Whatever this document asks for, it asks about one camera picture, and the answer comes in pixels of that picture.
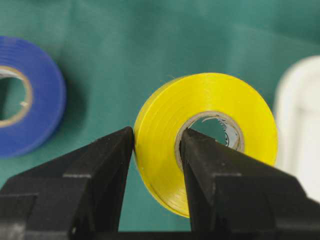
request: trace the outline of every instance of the yellow tape surface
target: yellow tape surface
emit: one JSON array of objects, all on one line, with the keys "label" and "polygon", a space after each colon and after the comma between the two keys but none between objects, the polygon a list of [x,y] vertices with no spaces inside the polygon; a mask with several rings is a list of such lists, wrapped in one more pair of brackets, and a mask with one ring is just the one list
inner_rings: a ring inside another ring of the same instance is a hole
[{"label": "yellow tape surface", "polygon": [[168,210],[189,217],[183,172],[176,160],[182,126],[204,112],[223,113],[241,129],[243,152],[274,165],[277,128],[257,91],[221,73],[200,73],[168,82],[150,96],[134,125],[135,160],[144,184]]}]

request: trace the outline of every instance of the teal surface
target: teal surface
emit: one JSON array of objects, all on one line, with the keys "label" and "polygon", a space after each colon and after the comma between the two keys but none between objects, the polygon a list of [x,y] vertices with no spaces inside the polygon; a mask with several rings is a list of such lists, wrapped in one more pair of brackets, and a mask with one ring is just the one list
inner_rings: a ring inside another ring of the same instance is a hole
[{"label": "teal surface", "polygon": [[[68,90],[56,133],[29,154],[0,159],[0,185],[133,126],[145,100],[173,78],[230,74],[257,89],[272,108],[283,72],[320,53],[318,0],[10,0],[1,1],[0,9],[0,35],[45,50],[60,67]],[[7,83],[0,88],[0,112],[7,111],[8,96],[16,108],[19,96],[12,99],[15,93],[7,92]],[[132,159],[120,230],[189,229],[188,219],[151,197]]]},{"label": "teal surface", "polygon": [[25,88],[20,79],[15,77],[0,79],[0,121],[20,112],[23,108],[20,103],[25,97]]}]

